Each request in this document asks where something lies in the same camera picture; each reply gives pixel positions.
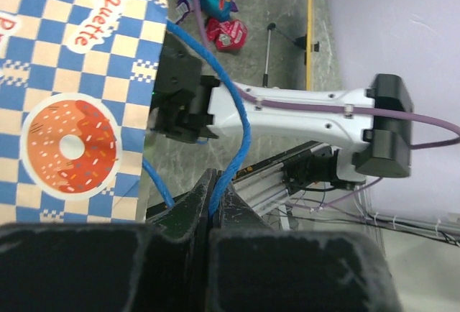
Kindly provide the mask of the purple snack packet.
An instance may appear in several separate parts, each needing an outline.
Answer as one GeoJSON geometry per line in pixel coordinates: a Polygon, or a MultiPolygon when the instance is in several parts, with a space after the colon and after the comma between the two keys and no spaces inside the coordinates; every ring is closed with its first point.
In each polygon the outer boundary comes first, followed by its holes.
{"type": "Polygon", "coordinates": [[[193,11],[194,6],[192,0],[177,0],[174,23],[180,24],[190,13],[193,13],[193,11]]]}

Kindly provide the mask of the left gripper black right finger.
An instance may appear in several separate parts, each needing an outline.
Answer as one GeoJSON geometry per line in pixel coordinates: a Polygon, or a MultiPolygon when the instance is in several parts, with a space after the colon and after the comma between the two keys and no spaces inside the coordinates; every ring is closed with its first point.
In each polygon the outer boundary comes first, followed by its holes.
{"type": "Polygon", "coordinates": [[[283,231],[228,187],[209,234],[210,311],[401,311],[379,247],[355,231],[283,231]]]}

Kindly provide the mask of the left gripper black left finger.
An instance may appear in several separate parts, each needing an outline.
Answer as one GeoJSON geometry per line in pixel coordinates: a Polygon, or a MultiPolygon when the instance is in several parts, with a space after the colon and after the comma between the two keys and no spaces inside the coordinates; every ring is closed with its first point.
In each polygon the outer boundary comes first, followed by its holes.
{"type": "Polygon", "coordinates": [[[176,204],[143,223],[1,227],[3,311],[203,311],[206,170],[176,204]]]}

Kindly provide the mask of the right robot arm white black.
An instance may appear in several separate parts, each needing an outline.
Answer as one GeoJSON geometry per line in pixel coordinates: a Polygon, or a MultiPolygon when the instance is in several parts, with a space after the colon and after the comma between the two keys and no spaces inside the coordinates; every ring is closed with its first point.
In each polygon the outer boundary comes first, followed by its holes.
{"type": "MultiPolygon", "coordinates": [[[[155,130],[179,142],[217,139],[243,132],[233,98],[175,36],[160,53],[152,108],[155,130]]],[[[361,183],[368,176],[410,175],[412,125],[391,111],[413,111],[401,77],[379,74],[369,88],[312,92],[239,84],[253,134],[303,137],[334,146],[328,160],[305,164],[298,180],[315,173],[330,182],[361,183]]]]}

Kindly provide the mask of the small red snack packet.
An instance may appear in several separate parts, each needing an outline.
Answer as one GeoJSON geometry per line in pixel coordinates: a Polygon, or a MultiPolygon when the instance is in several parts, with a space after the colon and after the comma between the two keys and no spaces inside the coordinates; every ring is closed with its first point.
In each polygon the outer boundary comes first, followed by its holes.
{"type": "Polygon", "coordinates": [[[247,41],[247,26],[238,19],[220,22],[207,18],[205,23],[206,38],[219,52],[238,52],[247,41]]]}

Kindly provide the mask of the checkered paper bag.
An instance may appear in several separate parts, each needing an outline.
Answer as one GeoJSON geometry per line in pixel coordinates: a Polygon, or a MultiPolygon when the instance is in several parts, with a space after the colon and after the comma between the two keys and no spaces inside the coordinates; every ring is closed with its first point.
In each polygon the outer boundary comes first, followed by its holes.
{"type": "Polygon", "coordinates": [[[142,221],[168,0],[1,0],[1,222],[142,221]]]}

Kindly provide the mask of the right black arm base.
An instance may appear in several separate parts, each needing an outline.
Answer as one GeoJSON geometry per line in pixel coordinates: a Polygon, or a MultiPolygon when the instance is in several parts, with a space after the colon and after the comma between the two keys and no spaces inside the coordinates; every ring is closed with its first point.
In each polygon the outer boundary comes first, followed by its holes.
{"type": "Polygon", "coordinates": [[[291,157],[283,166],[283,183],[290,195],[299,191],[331,192],[351,191],[357,183],[342,180],[336,172],[338,150],[322,147],[317,151],[307,150],[291,157]]]}

